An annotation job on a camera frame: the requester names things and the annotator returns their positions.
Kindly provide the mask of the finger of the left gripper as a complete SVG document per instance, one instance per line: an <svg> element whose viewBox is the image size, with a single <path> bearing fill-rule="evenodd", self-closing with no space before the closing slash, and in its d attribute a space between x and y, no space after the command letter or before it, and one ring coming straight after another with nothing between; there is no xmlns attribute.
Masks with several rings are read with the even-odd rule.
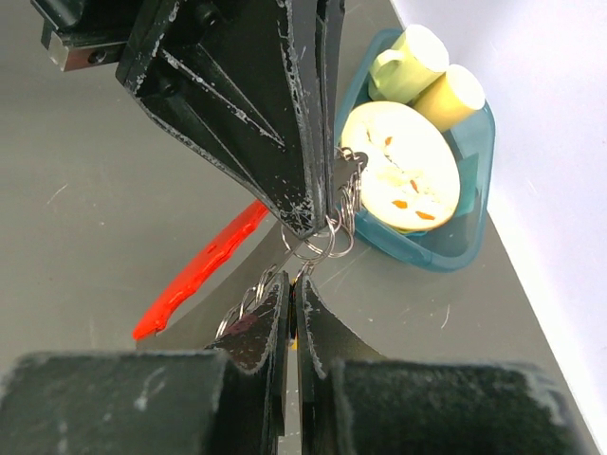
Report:
<svg viewBox="0 0 607 455"><path fill-rule="evenodd" d="M313 1L146 1L117 78L161 129L297 237L324 227Z"/></svg>
<svg viewBox="0 0 607 455"><path fill-rule="evenodd" d="M325 214L334 214L335 114L338 85L340 39L345 2L319 0L316 16L316 69L320 88L322 157L324 158Z"/></svg>

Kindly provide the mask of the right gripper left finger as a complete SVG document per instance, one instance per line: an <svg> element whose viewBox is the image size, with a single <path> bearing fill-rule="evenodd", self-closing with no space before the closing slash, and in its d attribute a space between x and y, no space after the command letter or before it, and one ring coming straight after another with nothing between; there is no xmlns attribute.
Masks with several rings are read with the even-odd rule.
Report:
<svg viewBox="0 0 607 455"><path fill-rule="evenodd" d="M5 454L273 454L289 280L204 350L35 353L1 383Z"/></svg>

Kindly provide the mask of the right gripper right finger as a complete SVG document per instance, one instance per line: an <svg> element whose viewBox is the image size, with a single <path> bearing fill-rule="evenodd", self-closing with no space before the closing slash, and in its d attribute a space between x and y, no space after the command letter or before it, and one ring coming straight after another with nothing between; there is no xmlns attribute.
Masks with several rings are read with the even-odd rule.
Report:
<svg viewBox="0 0 607 455"><path fill-rule="evenodd" d="M305 454L583 454L561 391L531 364L388 358L308 275L296 298Z"/></svg>

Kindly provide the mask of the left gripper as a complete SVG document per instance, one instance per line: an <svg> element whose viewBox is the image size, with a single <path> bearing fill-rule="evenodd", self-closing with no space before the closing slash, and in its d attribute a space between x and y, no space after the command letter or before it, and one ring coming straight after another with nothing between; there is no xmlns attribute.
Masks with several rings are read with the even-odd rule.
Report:
<svg viewBox="0 0 607 455"><path fill-rule="evenodd" d="M63 72L120 60L141 0L31 0L43 18L41 43Z"/></svg>

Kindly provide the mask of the metal key holder red handle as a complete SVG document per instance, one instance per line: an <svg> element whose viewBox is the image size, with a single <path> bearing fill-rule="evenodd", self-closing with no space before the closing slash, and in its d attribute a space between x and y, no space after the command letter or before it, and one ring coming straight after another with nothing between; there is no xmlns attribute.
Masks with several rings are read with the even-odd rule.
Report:
<svg viewBox="0 0 607 455"><path fill-rule="evenodd" d="M177 322L169 319L188 298L262 225L268 210L256 200L236 216L200 251L161 292L133 331L139 350L190 350L210 344L229 312L240 313L254 301L260 277L266 269L280 271L304 243L282 223L273 225L257 247L211 293Z"/></svg>

